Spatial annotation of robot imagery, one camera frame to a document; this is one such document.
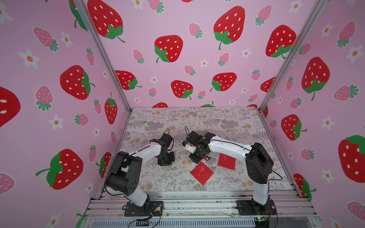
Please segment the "red envelope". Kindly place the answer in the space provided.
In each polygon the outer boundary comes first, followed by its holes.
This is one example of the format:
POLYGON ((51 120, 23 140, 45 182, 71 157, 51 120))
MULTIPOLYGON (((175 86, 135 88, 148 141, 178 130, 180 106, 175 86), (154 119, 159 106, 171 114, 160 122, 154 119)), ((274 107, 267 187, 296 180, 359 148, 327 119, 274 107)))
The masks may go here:
POLYGON ((220 154, 218 159, 218 166, 234 171, 235 165, 236 165, 235 158, 232 158, 228 155, 220 154))
POLYGON ((201 184, 205 183, 213 176, 214 172, 206 166, 203 162, 200 162, 190 174, 201 184))

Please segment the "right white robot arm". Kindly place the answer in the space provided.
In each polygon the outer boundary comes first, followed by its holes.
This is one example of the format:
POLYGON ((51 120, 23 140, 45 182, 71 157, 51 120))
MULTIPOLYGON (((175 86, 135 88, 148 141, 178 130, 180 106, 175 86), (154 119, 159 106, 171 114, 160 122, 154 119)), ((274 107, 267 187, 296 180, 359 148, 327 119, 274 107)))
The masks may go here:
POLYGON ((274 165, 273 160, 262 144, 253 145, 223 139, 213 133, 199 135, 195 131, 188 134, 182 142, 183 147, 191 154, 190 159, 198 164, 210 153, 220 153, 246 162, 249 178, 253 181, 253 202, 265 206, 269 200, 269 176, 274 165))

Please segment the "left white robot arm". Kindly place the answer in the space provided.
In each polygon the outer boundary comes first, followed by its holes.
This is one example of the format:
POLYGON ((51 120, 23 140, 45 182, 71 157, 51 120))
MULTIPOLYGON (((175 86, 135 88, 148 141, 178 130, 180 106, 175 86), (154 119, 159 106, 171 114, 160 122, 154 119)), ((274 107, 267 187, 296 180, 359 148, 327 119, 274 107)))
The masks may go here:
POLYGON ((133 205, 145 209, 149 205, 149 196, 138 186, 141 168, 149 160, 156 158, 159 166, 170 166, 175 161, 172 151, 173 137, 164 133, 159 139, 135 152, 120 151, 111 166, 105 180, 106 189, 121 192, 133 205))

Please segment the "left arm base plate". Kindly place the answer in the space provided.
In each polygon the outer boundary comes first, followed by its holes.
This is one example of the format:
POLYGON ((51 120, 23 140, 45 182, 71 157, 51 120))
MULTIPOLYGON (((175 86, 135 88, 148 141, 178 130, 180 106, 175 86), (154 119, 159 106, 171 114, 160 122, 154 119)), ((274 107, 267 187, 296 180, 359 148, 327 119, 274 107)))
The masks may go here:
POLYGON ((142 207, 139 207, 132 202, 128 202, 122 207, 125 217, 147 217, 161 216, 163 211, 163 201, 147 201, 142 207))

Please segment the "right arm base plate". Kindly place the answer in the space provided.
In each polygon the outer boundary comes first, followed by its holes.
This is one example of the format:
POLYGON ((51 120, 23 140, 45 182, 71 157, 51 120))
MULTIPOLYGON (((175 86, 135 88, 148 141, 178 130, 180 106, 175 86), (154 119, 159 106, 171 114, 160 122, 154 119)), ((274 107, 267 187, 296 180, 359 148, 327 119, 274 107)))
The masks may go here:
POLYGON ((251 200, 238 200, 236 201, 239 214, 242 216, 269 216, 277 215, 276 206, 274 202, 269 199, 265 205, 261 205, 251 200))

